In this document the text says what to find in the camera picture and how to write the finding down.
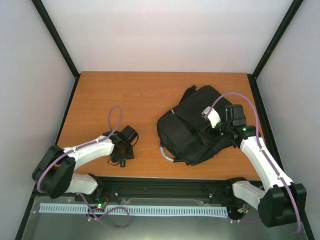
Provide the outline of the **green highlighter marker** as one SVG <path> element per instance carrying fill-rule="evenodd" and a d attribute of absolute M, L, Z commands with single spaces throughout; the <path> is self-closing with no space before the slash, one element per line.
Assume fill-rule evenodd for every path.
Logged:
<path fill-rule="evenodd" d="M 120 167 L 121 168 L 124 168 L 126 166 L 126 161 L 124 160 L 124 161 L 121 161 L 120 162 Z"/>

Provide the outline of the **black student backpack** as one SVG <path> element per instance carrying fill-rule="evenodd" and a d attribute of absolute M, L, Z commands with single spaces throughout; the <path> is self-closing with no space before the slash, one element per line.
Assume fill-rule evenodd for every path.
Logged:
<path fill-rule="evenodd" d="M 178 105 L 160 117 L 156 130 L 160 152 L 167 160 L 195 166 L 232 146 L 225 136 L 206 132 L 211 124 L 202 117 L 202 112 L 220 95 L 210 85 L 199 89 L 193 85 L 184 92 Z"/>

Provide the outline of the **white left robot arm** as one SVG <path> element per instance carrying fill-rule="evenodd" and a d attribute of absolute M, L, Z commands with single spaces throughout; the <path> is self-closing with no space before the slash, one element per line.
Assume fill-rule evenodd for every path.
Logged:
<path fill-rule="evenodd" d="M 37 191 L 52 199 L 64 194 L 83 194 L 92 201 L 101 200 L 105 192 L 102 181 L 92 173 L 78 174 L 75 171 L 101 157 L 109 157 L 109 165 L 123 168 L 127 160 L 134 158 L 133 147 L 138 140 L 138 133 L 127 125 L 122 131 L 105 132 L 80 145 L 51 146 L 32 173 Z"/>

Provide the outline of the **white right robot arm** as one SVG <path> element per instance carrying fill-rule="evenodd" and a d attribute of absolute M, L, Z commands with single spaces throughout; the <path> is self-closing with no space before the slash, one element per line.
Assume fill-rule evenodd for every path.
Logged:
<path fill-rule="evenodd" d="M 234 180 L 232 194 L 258 211 L 262 223 L 268 227 L 297 223 L 301 229 L 307 191 L 301 183 L 293 180 L 279 167 L 268 151 L 264 140 L 254 125 L 247 125 L 243 106 L 225 107 L 225 120 L 221 120 L 214 108 L 208 106 L 202 117 L 209 122 L 205 128 L 211 135 L 229 139 L 234 148 L 239 148 L 250 160 L 263 188 L 247 180 Z"/>

